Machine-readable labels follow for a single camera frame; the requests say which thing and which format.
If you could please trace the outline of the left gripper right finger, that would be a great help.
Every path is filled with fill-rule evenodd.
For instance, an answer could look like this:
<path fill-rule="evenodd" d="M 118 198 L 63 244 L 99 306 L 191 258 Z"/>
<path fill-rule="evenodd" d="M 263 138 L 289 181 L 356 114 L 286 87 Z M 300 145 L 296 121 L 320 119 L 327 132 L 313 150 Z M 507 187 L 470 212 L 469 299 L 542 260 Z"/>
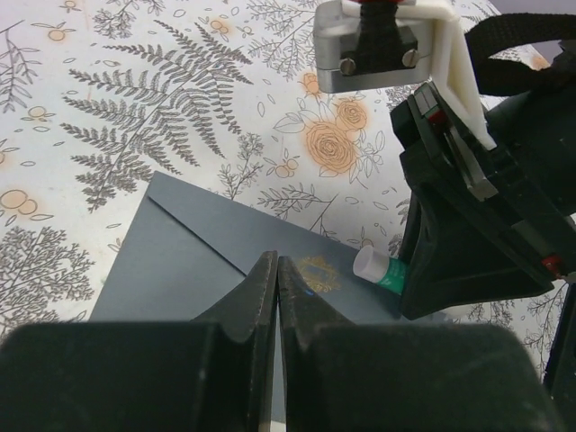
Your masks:
<path fill-rule="evenodd" d="M 563 431 L 513 333 L 492 325 L 358 325 L 278 262 L 290 431 Z"/>

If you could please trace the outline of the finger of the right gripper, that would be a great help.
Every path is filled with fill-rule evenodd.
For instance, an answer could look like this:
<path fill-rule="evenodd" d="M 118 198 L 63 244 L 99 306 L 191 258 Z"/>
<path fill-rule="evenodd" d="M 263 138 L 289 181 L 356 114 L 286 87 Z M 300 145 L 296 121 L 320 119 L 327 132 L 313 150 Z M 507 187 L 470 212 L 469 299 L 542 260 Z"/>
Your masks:
<path fill-rule="evenodd" d="M 408 266 L 400 312 L 419 319 L 453 306 L 550 292 L 542 267 L 516 263 L 438 193 L 413 191 L 399 259 Z"/>

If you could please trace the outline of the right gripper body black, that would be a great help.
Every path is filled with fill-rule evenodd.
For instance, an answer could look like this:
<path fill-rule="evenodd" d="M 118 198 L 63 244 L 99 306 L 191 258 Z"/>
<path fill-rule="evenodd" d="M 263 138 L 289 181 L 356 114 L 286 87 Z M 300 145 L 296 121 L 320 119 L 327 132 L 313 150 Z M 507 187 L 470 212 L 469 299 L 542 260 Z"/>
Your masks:
<path fill-rule="evenodd" d="M 528 82 L 507 70 L 515 94 L 483 114 L 487 150 L 431 84 L 391 114 L 411 192 L 444 198 L 516 263 L 575 278 L 575 43 Z"/>

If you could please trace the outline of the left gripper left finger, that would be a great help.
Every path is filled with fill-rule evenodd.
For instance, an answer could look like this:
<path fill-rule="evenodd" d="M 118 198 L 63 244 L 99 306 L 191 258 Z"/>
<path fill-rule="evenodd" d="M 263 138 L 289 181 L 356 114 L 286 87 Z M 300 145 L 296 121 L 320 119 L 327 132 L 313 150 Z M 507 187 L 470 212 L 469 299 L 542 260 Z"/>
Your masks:
<path fill-rule="evenodd" d="M 196 319 L 43 323 L 1 346 L 4 431 L 267 431 L 278 255 Z"/>

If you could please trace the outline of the green white glue stick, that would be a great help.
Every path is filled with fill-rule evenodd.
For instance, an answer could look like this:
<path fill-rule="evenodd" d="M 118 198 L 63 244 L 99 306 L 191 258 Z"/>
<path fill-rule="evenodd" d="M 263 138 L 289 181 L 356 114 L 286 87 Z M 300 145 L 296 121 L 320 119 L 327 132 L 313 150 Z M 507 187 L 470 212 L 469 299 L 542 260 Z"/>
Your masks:
<path fill-rule="evenodd" d="M 396 294 L 402 294 L 407 272 L 408 267 L 399 259 L 372 246 L 361 248 L 353 263 L 355 276 Z"/>

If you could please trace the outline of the grey envelope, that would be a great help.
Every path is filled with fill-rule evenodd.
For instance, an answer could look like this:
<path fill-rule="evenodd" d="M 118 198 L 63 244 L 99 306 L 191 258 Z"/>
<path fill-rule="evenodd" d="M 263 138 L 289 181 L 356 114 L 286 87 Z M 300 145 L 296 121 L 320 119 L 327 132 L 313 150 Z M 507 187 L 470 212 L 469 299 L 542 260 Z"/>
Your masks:
<path fill-rule="evenodd" d="M 291 257 L 307 285 L 350 320 L 398 320 L 396 297 L 353 275 L 356 250 L 156 173 L 91 319 L 191 320 L 241 282 L 263 249 Z"/>

